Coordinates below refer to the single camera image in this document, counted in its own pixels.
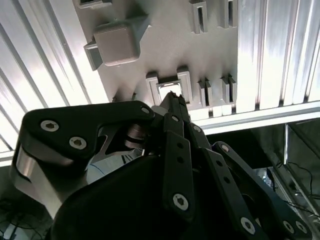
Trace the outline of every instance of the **metal frame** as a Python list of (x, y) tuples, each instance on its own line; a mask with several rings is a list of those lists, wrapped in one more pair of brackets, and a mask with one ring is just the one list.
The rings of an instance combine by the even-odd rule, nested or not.
[[(276, 183), (276, 186), (279, 187), (281, 192), (283, 193), (285, 199), (293, 204), (298, 204), (296, 197), (292, 194), (290, 191), (289, 186), (286, 184), (284, 179), (282, 178), (281, 174), (279, 173), (279, 169), (277, 167), (274, 167), (273, 169), (270, 169), (272, 171), (272, 175), (274, 177), (274, 181)], [(305, 211), (302, 211), (298, 208), (292, 208), (299, 216), (303, 219), (305, 223), (308, 224), (312, 235), (316, 236), (318, 239), (320, 239), (320, 232), (317, 229), (317, 227), (309, 220), (309, 216), (306, 214)]]
[(288, 164), (288, 148), (289, 148), (289, 129), (291, 129), (297, 137), (317, 156), (317, 158), (320, 160), (319, 151), (317, 148), (313, 145), (311, 141), (304, 135), (302, 131), (300, 131), (294, 124), (290, 125), (286, 123), (284, 125), (284, 157), (283, 157), (283, 167), (294, 182), (296, 188), (300, 191), (302, 194), (302, 197), (306, 201), (306, 203), (311, 208), (312, 212), (315, 215), (320, 215), (320, 208), (316, 201), (310, 196), (309, 191), (306, 189), (306, 187), (303, 185), (303, 183), (300, 181), (296, 173), (292, 170), (292, 168)]

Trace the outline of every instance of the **bright light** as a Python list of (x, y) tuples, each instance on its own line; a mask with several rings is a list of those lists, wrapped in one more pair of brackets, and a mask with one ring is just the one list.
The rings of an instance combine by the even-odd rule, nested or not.
[(180, 83), (167, 83), (165, 85), (158, 86), (158, 91), (161, 101), (170, 92), (174, 92), (177, 96), (182, 94)]

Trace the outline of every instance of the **bolt head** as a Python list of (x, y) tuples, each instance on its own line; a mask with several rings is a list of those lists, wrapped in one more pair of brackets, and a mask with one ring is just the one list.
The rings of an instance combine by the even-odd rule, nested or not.
[(176, 122), (179, 122), (179, 118), (177, 118), (176, 116), (172, 116), (172, 119), (175, 120)]
[(201, 132), (201, 128), (198, 127), (197, 125), (194, 125), (194, 126), (193, 126), (193, 129), (196, 130), (198, 133)]
[(174, 205), (182, 211), (186, 211), (189, 207), (188, 200), (185, 196), (180, 193), (177, 193), (173, 196)]
[(221, 148), (223, 149), (223, 151), (229, 152), (229, 148), (226, 145), (221, 145)]
[(40, 123), (40, 127), (47, 132), (55, 132), (59, 129), (58, 123), (52, 120), (44, 120)]
[(71, 147), (79, 150), (82, 150), (87, 146), (87, 142), (82, 137), (79, 137), (79, 136), (74, 136), (70, 138), (69, 144)]

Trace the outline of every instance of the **gray panel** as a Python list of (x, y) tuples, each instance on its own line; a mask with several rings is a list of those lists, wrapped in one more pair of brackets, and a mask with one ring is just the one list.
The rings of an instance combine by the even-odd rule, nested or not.
[(268, 0), (262, 45), (260, 109), (279, 106), (286, 67), (292, 0)]
[(3, 153), (3, 152), (8, 152), (9, 151), (9, 148), (7, 147), (7, 145), (4, 143), (4, 141), (2, 141), (0, 139), (0, 153)]
[(239, 3), (237, 113), (254, 111), (256, 107), (263, 6), (261, 0), (241, 0)]
[(317, 45), (320, 28), (319, 12), (320, 1), (311, 1), (310, 9), (308, 11), (306, 30), (302, 43), (301, 58), (293, 92), (294, 104), (300, 104), (304, 101), (308, 81), (311, 80), (310, 75), (312, 76), (314, 74), (315, 65), (313, 65), (313, 60), (315, 64), (317, 60), (317, 55), (315, 54), (317, 54), (319, 50), (319, 41)]
[(0, 110), (3, 111), (13, 123), (14, 128), (18, 131), (25, 115), (25, 111), (19, 105), (11, 91), (0, 78)]
[(20, 0), (30, 26), (37, 37), (54, 75), (70, 105), (84, 105), (90, 102), (87, 92), (82, 88), (71, 62), (59, 39), (44, 1)]
[(25, 16), (19, 12), (19, 3), (14, 1), (14, 4), (8, 0), (1, 4), (0, 22), (4, 31), (41, 91), (46, 104), (49, 107), (65, 106), (66, 103), (60, 94), (60, 86), (57, 85), (57, 78), (56, 76), (52, 78), (49, 73), (52, 69), (43, 56), (42, 49), (38, 45), (39, 41), (28, 23), (23, 21)]
[(16, 148), (18, 132), (13, 127), (11, 120), (0, 110), (0, 136), (11, 149)]
[(310, 86), (310, 92), (309, 92), (309, 101), (319, 101), (320, 100), (320, 31), (318, 35), (318, 53), (317, 57), (316, 55), (314, 56), (315, 61), (315, 69), (314, 69), (314, 74), (311, 74), (311, 86)]
[(78, 78), (86, 89), (93, 104), (108, 103), (104, 87), (97, 71), (92, 71), (84, 45), (88, 42), (81, 28), (72, 0), (46, 0), (52, 9), (51, 20), (55, 29), (60, 32), (62, 41), (70, 62), (78, 69)]
[[(152, 105), (152, 96), (146, 82), (143, 82), (145, 74), (156, 71), (161, 79), (174, 76), (177, 68), (181, 66), (188, 66), (192, 97), (199, 103), (200, 79), (206, 77), (212, 88), (215, 88), (221, 84), (219, 79), (223, 75), (237, 71), (237, 28), (217, 27), (220, 12), (213, 6), (214, 2), (207, 2), (207, 33), (199, 35), (192, 32), (189, 0), (129, 2), (120, 0), (112, 5), (115, 12), (119, 13), (119, 19), (132, 15), (133, 9), (140, 9), (140, 12), (150, 18), (151, 27), (140, 41), (141, 54), (137, 61), (113, 67), (101, 66), (98, 69), (109, 99), (116, 94), (118, 96), (120, 92), (121, 101), (130, 100), (134, 92), (138, 100)], [(104, 22), (109, 21), (108, 17), (101, 14), (101, 9), (95, 11), (77, 8), (76, 11), (88, 42), (91, 41), (93, 29), (100, 25), (103, 19)], [(221, 88), (213, 94), (214, 105), (224, 104), (221, 100)], [(201, 105), (189, 106), (190, 110), (197, 108), (201, 108)]]

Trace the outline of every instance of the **metal bar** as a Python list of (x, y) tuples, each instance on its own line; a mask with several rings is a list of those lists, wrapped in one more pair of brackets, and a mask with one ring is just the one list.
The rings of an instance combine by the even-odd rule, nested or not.
[(213, 117), (193, 123), (209, 135), (315, 118), (320, 118), (320, 101)]
[(302, 184), (302, 182), (299, 180), (299, 178), (296, 175), (296, 173), (291, 169), (291, 167), (289, 165), (284, 165), (283, 167), (287, 171), (287, 173), (290, 175), (292, 181), (296, 185), (296, 188), (300, 191), (300, 193), (302, 194), (303, 198), (305, 199), (307, 204), (310, 206), (310, 208), (312, 209), (314, 214), (319, 216), (319, 213), (320, 213), (319, 206), (317, 205), (316, 201), (313, 198), (310, 197), (310, 194), (309, 194), (308, 190)]
[[(284, 198), (290, 202), (293, 203), (295, 205), (299, 204), (296, 197), (294, 196), (294, 194), (291, 192), (289, 186), (286, 184), (286, 182), (284, 181), (283, 177), (281, 176), (281, 174), (279, 173), (279, 170), (276, 167), (273, 167), (272, 169), (270, 169), (272, 172), (272, 175), (274, 177), (274, 182), (276, 184), (277, 187), (279, 187), (279, 189), (281, 190), (281, 192), (283, 193)], [(317, 229), (317, 227), (310, 221), (309, 216), (306, 214), (305, 211), (298, 209), (298, 208), (294, 208), (292, 207), (292, 209), (300, 216), (300, 218), (302, 218), (302, 220), (307, 223), (307, 225), (309, 226), (313, 237), (316, 237), (316, 239), (320, 239), (320, 232)]]
[(320, 151), (317, 146), (294, 124), (288, 125), (289, 128), (298, 136), (298, 138), (316, 155), (320, 160)]
[(288, 145), (289, 145), (289, 125), (286, 123), (284, 125), (284, 155), (283, 164), (288, 163)]

